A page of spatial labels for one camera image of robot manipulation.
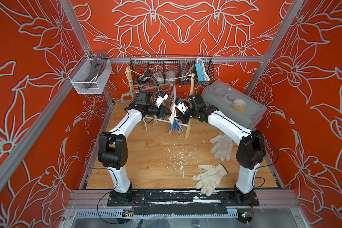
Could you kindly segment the blue dotted glove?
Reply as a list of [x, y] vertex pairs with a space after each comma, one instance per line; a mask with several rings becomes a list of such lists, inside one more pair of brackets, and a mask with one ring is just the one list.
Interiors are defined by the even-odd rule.
[[169, 134], [171, 134], [173, 131], [178, 131], [179, 133], [183, 133], [183, 129], [177, 118], [170, 116], [169, 122], [171, 124]]

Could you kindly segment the white glove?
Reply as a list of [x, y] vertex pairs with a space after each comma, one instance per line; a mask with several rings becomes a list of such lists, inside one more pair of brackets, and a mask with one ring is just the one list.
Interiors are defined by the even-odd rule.
[[210, 152], [214, 154], [214, 157], [220, 161], [230, 161], [231, 152], [233, 149], [233, 140], [226, 134], [217, 135], [210, 139], [210, 143], [214, 146], [210, 149]]
[[217, 166], [200, 164], [198, 165], [198, 169], [202, 173], [194, 175], [192, 179], [197, 181], [195, 188], [207, 197], [212, 195], [221, 183], [222, 178], [228, 174], [228, 171], [222, 164]]

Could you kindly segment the wooden drying rack stand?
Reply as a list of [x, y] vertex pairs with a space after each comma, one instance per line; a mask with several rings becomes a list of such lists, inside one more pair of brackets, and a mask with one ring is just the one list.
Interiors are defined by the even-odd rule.
[[[130, 92], [122, 95], [122, 98], [121, 98], [121, 102], [122, 103], [124, 102], [123, 101], [123, 97], [124, 96], [131, 96], [132, 99], [133, 99], [132, 102], [135, 102], [136, 101], [136, 96], [139, 93], [138, 91], [134, 91], [132, 72], [137, 74], [137, 72], [131, 70], [130, 66], [127, 66], [126, 70], [125, 70], [125, 74], [126, 74], [126, 77], [128, 79], [128, 82], [129, 82]], [[190, 91], [190, 95], [193, 95], [193, 88], [192, 88], [192, 86], [194, 86], [195, 74], [194, 73], [188, 74], [188, 75], [185, 76], [185, 78], [191, 78], [191, 85], [190, 85], [191, 91]], [[183, 111], [183, 112], [184, 113], [178, 115], [178, 117], [181, 120], [186, 120], [188, 118], [188, 123], [186, 124], [187, 129], [186, 129], [185, 136], [184, 136], [184, 139], [186, 140], [186, 139], [189, 139], [190, 134], [191, 134], [191, 129], [192, 129], [192, 118], [193, 118], [192, 108], [189, 107], [186, 111]]]

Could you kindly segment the white glove front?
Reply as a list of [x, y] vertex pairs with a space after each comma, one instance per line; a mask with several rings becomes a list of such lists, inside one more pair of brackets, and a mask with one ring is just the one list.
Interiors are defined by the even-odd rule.
[[221, 183], [222, 178], [228, 174], [228, 171], [222, 164], [217, 166], [200, 164], [198, 165], [198, 169], [202, 173], [194, 175], [192, 179], [197, 181], [195, 188], [207, 197], [212, 195]]

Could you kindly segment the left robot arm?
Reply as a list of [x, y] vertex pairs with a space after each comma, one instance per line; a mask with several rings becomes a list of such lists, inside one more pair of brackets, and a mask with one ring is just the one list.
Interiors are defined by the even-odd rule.
[[161, 91], [156, 77], [145, 75], [140, 78], [140, 82], [146, 78], [151, 78], [156, 83], [156, 97], [152, 98], [153, 93], [141, 91], [139, 88], [136, 97], [124, 108], [125, 117], [112, 130], [99, 136], [98, 160], [111, 174], [114, 189], [110, 197], [115, 199], [118, 205], [128, 205], [133, 201], [132, 183], [128, 179], [125, 167], [128, 160], [128, 136], [145, 116], [164, 118], [171, 114], [171, 110], [163, 104], [168, 95]]

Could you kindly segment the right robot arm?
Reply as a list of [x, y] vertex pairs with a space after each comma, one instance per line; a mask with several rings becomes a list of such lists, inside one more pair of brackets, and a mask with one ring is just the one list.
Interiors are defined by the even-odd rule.
[[217, 107], [206, 105], [200, 94], [191, 95], [189, 101], [190, 106], [181, 99], [171, 102], [172, 112], [178, 119], [184, 123], [192, 118], [206, 122], [223, 132], [223, 135], [213, 138], [213, 142], [230, 138], [237, 144], [236, 160], [239, 164], [239, 174], [234, 186], [234, 199], [241, 204], [254, 193], [257, 171], [262, 167], [261, 163], [266, 156], [263, 133], [245, 128], [228, 118]]

